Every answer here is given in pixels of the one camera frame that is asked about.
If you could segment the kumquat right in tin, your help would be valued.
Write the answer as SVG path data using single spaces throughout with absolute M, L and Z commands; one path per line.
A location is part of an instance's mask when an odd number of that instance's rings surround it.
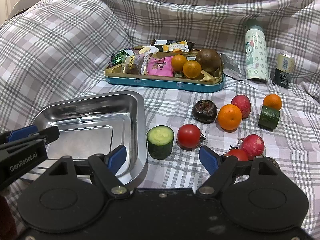
M 187 61 L 183 65 L 183 74 L 189 79 L 197 78 L 201 74 L 201 71 L 202 67 L 197 61 Z

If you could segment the pink snack packet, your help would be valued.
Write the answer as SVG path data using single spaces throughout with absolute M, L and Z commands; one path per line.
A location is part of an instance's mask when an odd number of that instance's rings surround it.
M 147 75 L 173 77 L 174 71 L 171 65 L 171 56 L 161 59 L 151 58 L 146 68 Z

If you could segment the red radish lower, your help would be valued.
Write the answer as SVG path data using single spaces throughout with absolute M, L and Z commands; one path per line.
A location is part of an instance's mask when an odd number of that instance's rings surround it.
M 240 142 L 240 149 L 247 154 L 249 160 L 253 160 L 258 155 L 263 155 L 265 144 L 260 136 L 251 134 L 241 138 Z

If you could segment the green beige drink can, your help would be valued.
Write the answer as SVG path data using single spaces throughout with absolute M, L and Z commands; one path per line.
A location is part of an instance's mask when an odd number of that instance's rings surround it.
M 288 53 L 279 53 L 273 82 L 284 88 L 288 88 L 295 67 L 295 59 Z

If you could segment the large orange mandarin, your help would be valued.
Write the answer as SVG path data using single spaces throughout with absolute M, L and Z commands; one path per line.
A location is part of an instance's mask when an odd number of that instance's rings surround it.
M 242 121 L 240 108 L 233 104 L 227 104 L 219 110 L 217 121 L 222 129 L 227 131 L 235 130 Z

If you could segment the dark mangosteen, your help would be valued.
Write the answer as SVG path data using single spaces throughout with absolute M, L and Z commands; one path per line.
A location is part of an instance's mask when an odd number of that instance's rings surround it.
M 200 100 L 193 106 L 193 117 L 204 124 L 215 121 L 217 116 L 217 106 L 210 100 Z
M 280 170 L 280 166 L 279 164 L 276 162 L 276 160 L 274 160 L 271 157 L 266 157 L 266 159 L 268 159 L 278 170 Z

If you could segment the cucumber chunk on side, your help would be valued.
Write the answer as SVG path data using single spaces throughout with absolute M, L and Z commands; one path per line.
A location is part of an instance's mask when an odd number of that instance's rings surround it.
M 258 120 L 258 126 L 269 130 L 274 130 L 278 125 L 279 119 L 279 110 L 263 105 Z

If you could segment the silver foil packet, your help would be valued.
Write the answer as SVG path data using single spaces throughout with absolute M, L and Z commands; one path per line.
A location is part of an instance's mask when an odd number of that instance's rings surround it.
M 228 57 L 227 55 L 221 53 L 220 54 L 221 62 L 222 62 L 222 72 L 223 74 L 227 75 L 238 81 L 244 81 L 244 76 L 240 72 L 240 68 L 237 63 Z

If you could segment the kumquat in tin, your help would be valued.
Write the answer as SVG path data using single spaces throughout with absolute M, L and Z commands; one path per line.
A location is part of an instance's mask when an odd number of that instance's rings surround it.
M 183 65 L 187 62 L 187 58 L 184 55 L 175 55 L 171 59 L 171 66 L 175 72 L 181 72 Z
M 197 78 L 201 74 L 201 71 L 202 67 L 197 61 L 187 61 L 183 65 L 183 74 L 189 79 Z

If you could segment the kumquat left in tin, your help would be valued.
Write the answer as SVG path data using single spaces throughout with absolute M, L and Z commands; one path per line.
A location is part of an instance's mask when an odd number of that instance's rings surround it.
M 183 65 L 187 62 L 187 58 L 184 55 L 175 55 L 171 59 L 171 66 L 175 72 L 181 72 Z

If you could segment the clear dried fruit packet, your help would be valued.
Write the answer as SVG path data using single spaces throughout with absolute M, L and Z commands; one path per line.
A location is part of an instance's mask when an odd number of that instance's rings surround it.
M 145 51 L 142 54 L 128 56 L 123 62 L 124 74 L 145 75 L 146 68 L 149 61 L 149 51 Z

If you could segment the cucumber chunk upright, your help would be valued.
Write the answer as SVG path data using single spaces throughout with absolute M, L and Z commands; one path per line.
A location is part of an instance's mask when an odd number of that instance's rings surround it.
M 172 153 L 174 132 L 168 126 L 159 125 L 148 131 L 147 141 L 149 155 L 153 159 L 163 160 Z

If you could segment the green foil candy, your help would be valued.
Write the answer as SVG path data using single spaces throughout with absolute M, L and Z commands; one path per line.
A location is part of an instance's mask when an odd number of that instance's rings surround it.
M 123 59 L 125 59 L 127 56 L 129 56 L 129 54 L 124 49 L 119 50 L 118 52 L 112 54 L 108 66 L 113 67 L 115 65 L 121 64 Z

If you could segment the small orange mandarin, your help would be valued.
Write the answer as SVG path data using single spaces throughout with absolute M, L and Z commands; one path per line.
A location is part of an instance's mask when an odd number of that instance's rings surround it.
M 282 108 L 282 100 L 277 94 L 268 94 L 263 100 L 263 105 L 279 111 Z

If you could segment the teal gold snack tin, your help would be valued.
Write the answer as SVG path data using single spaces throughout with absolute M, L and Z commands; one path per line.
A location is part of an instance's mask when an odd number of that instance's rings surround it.
M 113 85 L 182 89 L 191 92 L 213 93 L 222 89 L 223 67 L 220 55 L 214 57 L 214 70 L 203 69 L 199 77 L 187 78 L 182 72 L 173 72 L 173 76 L 127 74 L 121 64 L 105 68 L 105 79 Z

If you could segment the red radish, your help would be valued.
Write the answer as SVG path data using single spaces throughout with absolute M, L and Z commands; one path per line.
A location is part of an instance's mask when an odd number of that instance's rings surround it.
M 241 113 L 242 118 L 247 118 L 251 113 L 251 102 L 249 98 L 245 95 L 237 95 L 231 100 L 231 104 L 237 106 Z
M 247 154 L 249 160 L 253 160 L 258 155 L 263 155 L 265 144 L 260 136 L 251 134 L 241 138 L 240 142 L 240 149 Z

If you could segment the red radish upper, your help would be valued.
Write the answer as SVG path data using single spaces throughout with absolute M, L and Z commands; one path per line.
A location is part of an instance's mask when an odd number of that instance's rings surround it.
M 231 104 L 237 106 L 241 113 L 242 118 L 247 118 L 251 113 L 251 102 L 249 98 L 245 95 L 237 95 L 231 100 Z

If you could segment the black snack packet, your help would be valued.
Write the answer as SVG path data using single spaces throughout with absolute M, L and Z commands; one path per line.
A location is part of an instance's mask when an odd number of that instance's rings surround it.
M 173 40 L 156 40 L 156 39 L 153 39 L 153 41 L 151 42 L 151 45 L 158 48 L 160 51 L 163 52 L 162 50 L 162 46 L 165 45 L 165 44 L 171 44 L 171 43 L 175 43 L 175 42 L 179 42 L 179 41 L 173 41 Z M 189 47 L 189 51 L 191 51 L 195 45 L 194 42 L 188 42 L 188 47 Z

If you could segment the red cherry tomato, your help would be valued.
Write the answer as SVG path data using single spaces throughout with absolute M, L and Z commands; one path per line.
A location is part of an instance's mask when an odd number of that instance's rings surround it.
M 192 150 L 197 148 L 206 136 L 201 130 L 193 124 L 185 124 L 181 126 L 177 133 L 177 143 L 181 148 Z
M 249 161 L 247 153 L 238 147 L 229 147 L 228 155 L 237 157 L 239 161 Z

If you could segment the brown round fruit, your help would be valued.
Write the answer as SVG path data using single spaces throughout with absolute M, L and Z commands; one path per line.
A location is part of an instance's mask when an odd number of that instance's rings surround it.
M 213 49 L 201 49 L 195 59 L 204 71 L 214 77 L 220 75 L 221 59 L 219 54 Z

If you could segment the stainless steel tray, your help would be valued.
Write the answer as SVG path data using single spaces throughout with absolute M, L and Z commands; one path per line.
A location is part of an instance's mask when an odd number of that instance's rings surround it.
M 33 118 L 39 130 L 57 126 L 59 138 L 47 145 L 48 159 L 22 176 L 35 181 L 64 155 L 85 160 L 90 155 L 109 154 L 126 147 L 126 161 L 117 178 L 129 189 L 138 187 L 148 170 L 145 108 L 134 91 L 98 94 L 51 103 Z

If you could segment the white green cartoon bottle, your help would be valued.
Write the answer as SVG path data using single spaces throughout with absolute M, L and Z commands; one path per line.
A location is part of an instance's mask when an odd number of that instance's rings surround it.
M 264 30 L 255 20 L 247 20 L 245 29 L 246 78 L 268 81 L 267 46 Z

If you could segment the orange pastry packet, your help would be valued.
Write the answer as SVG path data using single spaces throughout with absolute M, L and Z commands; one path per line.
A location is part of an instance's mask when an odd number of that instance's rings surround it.
M 189 51 L 188 42 L 180 41 L 180 42 L 175 42 L 171 44 L 165 44 L 162 46 L 162 50 L 165 53 L 188 52 Z

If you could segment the plaid bed sheet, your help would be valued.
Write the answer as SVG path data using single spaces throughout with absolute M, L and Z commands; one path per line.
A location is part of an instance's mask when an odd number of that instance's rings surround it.
M 319 0 L 41 1 L 1 26 L 1 130 L 27 126 L 49 103 L 123 90 L 104 78 L 110 57 L 157 38 L 213 48 L 245 71 L 243 24 L 252 18 L 265 32 L 270 75 L 279 53 L 295 59 L 289 88 L 231 78 L 213 94 L 136 88 L 145 101 L 146 126 L 176 131 L 194 123 L 195 102 L 204 98 L 222 107 L 246 95 L 250 116 L 235 132 L 200 124 L 205 143 L 221 154 L 241 137 L 261 136 L 266 154 L 307 195 L 303 228 L 319 239 Z M 274 130 L 258 126 L 268 94 L 282 100 Z

